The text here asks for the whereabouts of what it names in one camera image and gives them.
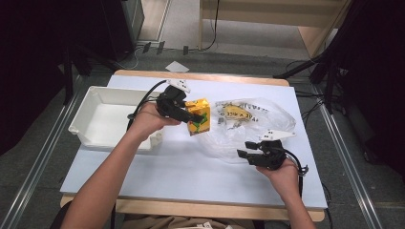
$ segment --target yellow package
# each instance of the yellow package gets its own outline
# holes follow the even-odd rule
[[[199,133],[209,131],[211,113],[209,103],[205,98],[185,102],[185,109],[191,114],[203,116],[203,120],[201,123],[192,121],[189,121],[187,123],[190,135],[197,135]]]

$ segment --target white plastic tray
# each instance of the white plastic tray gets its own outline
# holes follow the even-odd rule
[[[126,132],[129,119],[146,91],[90,87],[69,131],[87,147],[113,149]],[[157,131],[143,141],[139,149],[151,150],[159,144],[162,132]]]

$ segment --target white paper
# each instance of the white paper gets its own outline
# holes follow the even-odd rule
[[[173,61],[171,64],[169,64],[166,67],[166,70],[174,73],[187,73],[189,71],[189,69],[187,69],[185,66],[177,61]]]

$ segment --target transparent plastic bag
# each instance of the transparent plastic bag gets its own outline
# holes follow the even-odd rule
[[[268,130],[293,132],[295,128],[295,119],[265,98],[218,101],[210,107],[210,131],[196,138],[210,156],[228,163],[246,163],[237,153],[245,149],[245,141],[259,142]]]

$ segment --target wooden table edge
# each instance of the wooden table edge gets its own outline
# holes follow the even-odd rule
[[[114,73],[114,75],[195,79],[195,80],[209,80],[219,82],[263,84],[263,85],[285,86],[285,87],[289,86],[288,81],[286,81],[285,79],[271,78],[271,75],[258,77],[253,75],[239,75],[239,74],[225,74],[225,73],[172,73],[172,72],[149,72],[149,71],[128,71],[128,70],[118,70]]]
[[[60,206],[74,199],[74,195],[63,195]],[[261,207],[246,205],[225,205],[219,203],[190,203],[166,200],[147,200],[135,198],[119,198],[116,210],[124,214],[144,214],[159,216],[183,216],[199,218],[223,219],[262,219],[288,220],[287,210],[279,207]],[[308,209],[313,221],[325,218],[323,209]]]

